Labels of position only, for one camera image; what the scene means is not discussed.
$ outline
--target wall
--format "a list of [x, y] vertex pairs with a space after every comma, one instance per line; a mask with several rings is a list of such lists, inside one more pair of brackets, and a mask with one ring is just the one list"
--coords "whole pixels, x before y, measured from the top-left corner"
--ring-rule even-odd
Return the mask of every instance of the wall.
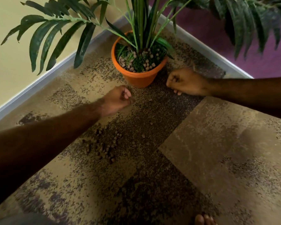
[[234, 60], [234, 47], [225, 33], [224, 24], [214, 18], [210, 12], [206, 10], [183, 9], [177, 15], [176, 22], [177, 25], [254, 78], [281, 77], [281, 41], [278, 49], [275, 51], [275, 41], [272, 32], [263, 55], [257, 52], [258, 41], [255, 40], [249, 50], [247, 60], [244, 60], [242, 55], [237, 60]]
[[[25, 2], [26, 0], [0, 0], [0, 44], [7, 33], [20, 23], [23, 16], [28, 14], [42, 13], [28, 6], [23, 6], [20, 1]], [[37, 3], [44, 3], [48, 0], [31, 0]], [[116, 0], [116, 5], [123, 11], [126, 12], [126, 5], [124, 0]], [[96, 15], [99, 15], [100, 9], [96, 10]], [[108, 6], [106, 11], [106, 18], [110, 22], [115, 22], [121, 17], [121, 13], [115, 8]], [[37, 76], [39, 64], [34, 73], [31, 72], [31, 64], [29, 58], [29, 43], [32, 34], [35, 29], [39, 26], [35, 25], [31, 27], [21, 38], [20, 43], [16, 40], [16, 34], [11, 36], [8, 41], [0, 46], [0, 106], [8, 102], [11, 98], [16, 96], [27, 86], [37, 80], [41, 75]], [[71, 53], [77, 50], [80, 35], [83, 31], [83, 27], [72, 37], [71, 41], [65, 47], [62, 55], [57, 60], [57, 63]], [[94, 37], [100, 33], [102, 29], [96, 27]], [[56, 38], [49, 50], [48, 58], [57, 44], [60, 34], [56, 35]]]

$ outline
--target purple wall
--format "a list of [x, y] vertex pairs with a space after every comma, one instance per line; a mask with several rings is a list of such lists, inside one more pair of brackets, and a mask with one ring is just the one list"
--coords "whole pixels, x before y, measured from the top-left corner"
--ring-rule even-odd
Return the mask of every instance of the purple wall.
[[281, 41], [275, 51], [275, 40], [271, 32], [263, 55], [259, 54], [258, 41], [253, 44], [244, 60], [240, 54], [234, 59], [234, 47], [224, 30], [224, 24], [206, 10], [183, 9], [176, 18], [177, 25], [214, 49], [229, 61], [254, 78], [281, 77]]

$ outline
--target bare foot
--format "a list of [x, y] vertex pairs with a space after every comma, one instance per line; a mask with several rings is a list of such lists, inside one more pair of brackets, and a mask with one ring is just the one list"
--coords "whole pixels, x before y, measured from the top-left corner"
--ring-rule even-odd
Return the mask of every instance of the bare foot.
[[213, 218], [208, 215], [197, 215], [195, 218], [195, 225], [217, 225]]

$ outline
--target potted plant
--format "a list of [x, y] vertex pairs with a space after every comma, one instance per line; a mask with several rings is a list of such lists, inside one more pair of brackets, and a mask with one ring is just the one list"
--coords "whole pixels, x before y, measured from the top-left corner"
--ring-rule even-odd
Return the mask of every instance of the potted plant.
[[[41, 53], [40, 74], [55, 35], [59, 31], [62, 32], [65, 25], [73, 24], [57, 43], [46, 70], [53, 68], [56, 59], [72, 35], [80, 27], [85, 26], [75, 56], [74, 68], [77, 68], [83, 61], [95, 27], [100, 26], [119, 36], [111, 51], [115, 67], [131, 85], [146, 87], [166, 64], [167, 57], [171, 58], [172, 47], [160, 37], [160, 33], [170, 21], [173, 21], [176, 28], [176, 15], [184, 7], [208, 9], [215, 17], [223, 20], [225, 30], [235, 45], [235, 58], [243, 47], [244, 56], [246, 56], [255, 34], [257, 34], [261, 53], [265, 48], [270, 30], [274, 32], [276, 48], [281, 39], [281, 0], [166, 0], [162, 7], [159, 6], [160, 0], [154, 0], [151, 11], [149, 11], [149, 0], [131, 0], [132, 13], [128, 0], [125, 0], [125, 3], [128, 16], [124, 13], [123, 15], [131, 24], [132, 31], [123, 33], [107, 19], [109, 27], [105, 28], [102, 25], [107, 5], [112, 5], [120, 11], [114, 0], [97, 0], [92, 6], [87, 0], [49, 0], [44, 6], [33, 1], [26, 1], [22, 4], [41, 11], [45, 17], [41, 15], [23, 17], [20, 24], [4, 38], [2, 44], [9, 36], [17, 32], [19, 41], [23, 33], [32, 25], [42, 23], [34, 32], [29, 47], [31, 67], [32, 71], [35, 71], [40, 45], [47, 35]], [[101, 7], [99, 18], [94, 15], [98, 7]], [[163, 25], [157, 30], [158, 18], [167, 7], [170, 8], [170, 12]], [[70, 14], [69, 9], [72, 9], [74, 13]]]

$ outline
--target yellow wall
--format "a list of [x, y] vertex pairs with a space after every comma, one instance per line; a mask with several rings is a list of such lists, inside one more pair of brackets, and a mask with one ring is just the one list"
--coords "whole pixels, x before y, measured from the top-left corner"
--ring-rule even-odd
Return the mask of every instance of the yellow wall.
[[[34, 8], [23, 6], [20, 1], [25, 2], [26, 0], [0, 0], [0, 44], [7, 33], [20, 23], [20, 20], [23, 16], [29, 14], [42, 15], [41, 12], [37, 11]], [[31, 1], [42, 4], [48, 0]], [[124, 0], [115, 1], [116, 6], [119, 7], [123, 12], [126, 12], [126, 5]], [[99, 16], [99, 13], [100, 9], [98, 8], [96, 10], [96, 15]], [[121, 16], [122, 14], [118, 10], [116, 10], [112, 6], [108, 6], [106, 11], [106, 18], [110, 22], [115, 22]], [[37, 69], [32, 73], [29, 58], [30, 39], [35, 29], [39, 25], [40, 24], [35, 25], [28, 31], [26, 31], [26, 33], [22, 36], [20, 43], [18, 43], [16, 39], [17, 34], [14, 34], [4, 45], [0, 46], [0, 106], [8, 102], [11, 98], [16, 96], [42, 75], [41, 74], [37, 76], [39, 69], [39, 59], [37, 61]], [[83, 27], [80, 28], [80, 30], [77, 31], [77, 33], [72, 37], [71, 41], [65, 47], [62, 55], [57, 60], [57, 63], [77, 50], [79, 38], [82, 31]], [[96, 27], [93, 37], [95, 37], [101, 31], [102, 29], [100, 27]], [[60, 33], [58, 33], [50, 48], [47, 60], [49, 59], [50, 54], [60, 37], [61, 35]]]

